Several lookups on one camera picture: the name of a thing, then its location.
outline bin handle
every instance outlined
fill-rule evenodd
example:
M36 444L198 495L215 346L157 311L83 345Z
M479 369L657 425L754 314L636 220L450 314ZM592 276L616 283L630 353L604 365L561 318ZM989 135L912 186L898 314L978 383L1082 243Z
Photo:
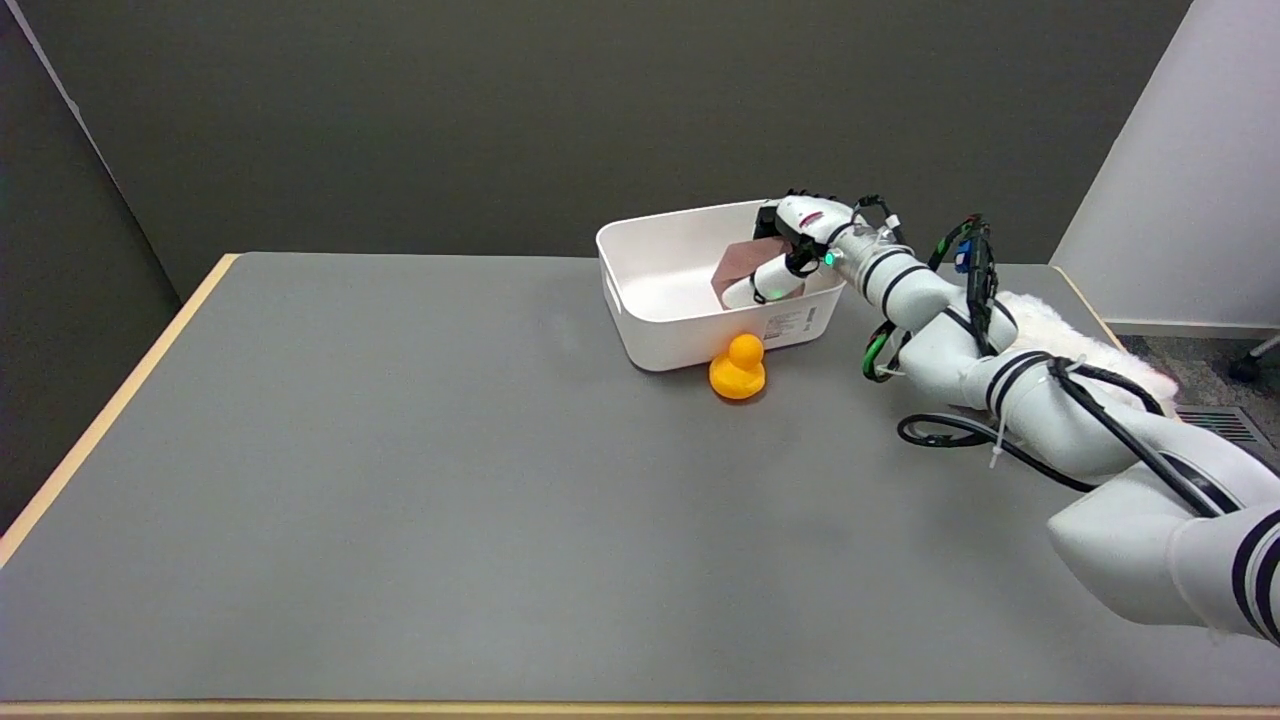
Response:
M608 273L604 273L604 288L609 291L609 300L613 301L613 309L621 315L622 301L618 300L618 288L613 287L613 277Z

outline brown paper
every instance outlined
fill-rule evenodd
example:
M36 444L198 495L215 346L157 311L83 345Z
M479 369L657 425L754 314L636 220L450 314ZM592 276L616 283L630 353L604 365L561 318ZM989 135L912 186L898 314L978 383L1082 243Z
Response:
M781 237L765 237L760 240L749 240L746 242L735 242L724 249L724 255L721 258L719 265L716 266L716 272L712 273L712 290L716 291L716 300L719 301L721 307L728 310L721 296L724 291L737 281L750 275L756 268L773 260L778 255L786 255L791 251L791 243ZM804 295L804 286L797 287L791 295L786 297L799 297Z

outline wooden table edge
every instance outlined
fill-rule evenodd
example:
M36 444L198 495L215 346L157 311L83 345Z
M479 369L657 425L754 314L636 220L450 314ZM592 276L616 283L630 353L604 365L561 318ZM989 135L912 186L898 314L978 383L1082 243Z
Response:
M81 434L79 439L76 441L76 445L73 445L70 451L67 452L63 461L58 464L58 468L55 468L52 474L49 475L49 479L45 480L45 484L40 486L40 489L36 491L36 495L31 498L31 502L28 502L27 506L23 507L22 514L18 515L18 519L9 525L9 529L5 530L3 536L0 536L0 569L4 569L5 564L9 562L9 559L13 557L13 553L18 551L18 546L22 544L22 541L27 539L27 536L36 527L36 523L40 521L40 518L46 510L49 510L49 506L58 500L58 495L61 493L63 488L67 487L67 483L70 482L76 470L79 470L81 464L84 462L88 454L93 451L97 442L102 439L106 430L111 428L111 423L115 423L115 419L120 416L124 406L133 400L133 395L138 392L138 388L142 387L147 375L151 374L151 370L154 370L156 364L160 363L160 359L169 351L169 347L174 343L174 341L178 340L183 328L187 327L191 318L197 310L200 310L200 306L218 286L218 282L223 279L223 275L227 274L227 270L230 269L232 263L234 263L237 258L239 258L238 254L229 254L223 255L221 259L218 260L214 269L205 275L205 279L201 281L196 292L193 292L191 299L187 300L187 302L178 310L178 314L174 315L173 320L169 322L169 325L160 333L160 337L157 337L155 343L151 345L151 348L147 350L147 354L142 356L142 360L140 360L133 368L133 372L129 373L129 377L125 378L124 383L115 391L111 400L108 400L106 406L104 406L101 413L93 418L88 429L86 429L84 433Z
M124 383L97 414L88 429L79 437L63 461L32 497L27 507L4 536L0 536L0 569L13 557L13 553L31 533L58 495L67 487L76 470L88 457L97 442L106 434L133 395L160 363L169 347L195 316L214 288L230 269L239 254L228 254L205 275L205 279L182 306L169 325L160 333L155 343L142 356ZM1066 273L1052 265L1068 286L1084 302L1103 331L1124 347L1111 328L1098 316L1080 290ZM616 719L627 716L643 720L645 717L856 717L856 719L909 719L909 717L1280 717L1280 708L1267 707L1199 707L1199 706L1157 706L1157 705L1044 705L1044 703L576 703L576 702L311 702L311 701L193 701L193 702L0 702L0 717L12 720L35 720L59 716L67 720L156 720L159 717L183 717L200 720L241 720L271 715L287 720L339 720L358 717L360 720L397 720L410 716L431 717L433 720L476 720L484 717L518 716L527 720L543 717L602 717Z
M1089 299L1084 297L1084 293L1080 292L1080 288L1076 287L1075 282L1071 281L1071 275L1068 275L1066 270L1064 270L1057 265L1050 265L1050 268L1053 268L1055 270L1057 270L1057 274L1062 275L1062 279L1066 281L1066 284L1071 287L1071 292L1074 292L1075 296L1080 299L1080 302L1084 304L1084 309L1089 311L1089 315L1093 315L1093 319L1097 320L1100 325L1102 325L1102 332L1107 333L1107 337L1111 338L1111 343L1119 347L1120 350L1125 350L1124 343L1120 342L1120 338L1116 337L1116 333L1111 332L1111 325L1108 325L1107 322L1098 315L1098 311L1094 310L1093 305L1089 304Z
M201 701L201 702L47 702L0 703L5 720L599 720L769 717L851 717L856 720L911 717L1280 717L1275 707L1206 707L1174 705L1046 705L1046 703L594 703L594 702L325 702L325 701Z

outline floor vent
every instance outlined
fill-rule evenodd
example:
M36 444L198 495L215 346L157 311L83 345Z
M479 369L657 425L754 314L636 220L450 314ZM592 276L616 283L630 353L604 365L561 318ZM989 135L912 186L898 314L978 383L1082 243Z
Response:
M1239 445L1252 445L1275 450L1262 430L1239 407L1210 407L1187 405L1178 409L1178 416L1189 425L1204 428Z

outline white fluffy fabric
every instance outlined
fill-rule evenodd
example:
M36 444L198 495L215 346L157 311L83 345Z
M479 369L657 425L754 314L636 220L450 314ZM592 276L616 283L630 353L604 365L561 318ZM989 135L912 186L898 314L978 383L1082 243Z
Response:
M1174 396L1178 395L1178 383L1172 378L1156 372L1139 357L1080 334L1039 297L1012 292L1001 292L996 297L1005 307L1009 307L1014 319L1018 320L1018 341L1009 348L1009 352L1043 350L1062 357L1083 355L1084 361L1089 365L1119 373L1146 388L1160 402L1165 414L1172 415ZM1121 388L1106 383L1094 383L1094 387L1102 388L1111 397L1142 410L1142 402Z

